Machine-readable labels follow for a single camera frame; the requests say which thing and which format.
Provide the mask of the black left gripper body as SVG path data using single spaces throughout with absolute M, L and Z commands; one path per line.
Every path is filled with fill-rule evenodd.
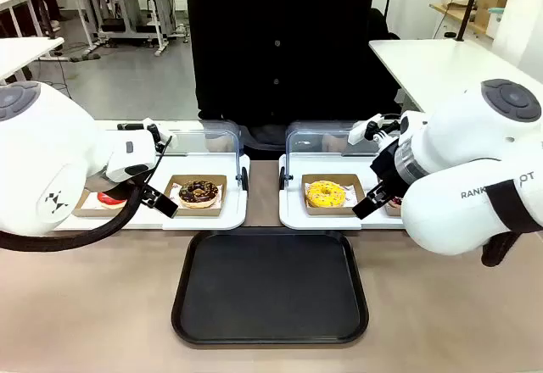
M 118 198 L 129 199 L 132 195 L 142 196 L 147 181 L 146 175 L 137 175 L 118 185 Z

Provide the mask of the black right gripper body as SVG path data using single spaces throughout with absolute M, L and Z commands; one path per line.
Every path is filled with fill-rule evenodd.
M 408 184 L 395 167 L 395 153 L 398 147 L 397 140 L 391 142 L 370 165 L 378 178 L 377 190 L 380 192 L 406 192 L 408 189 Z

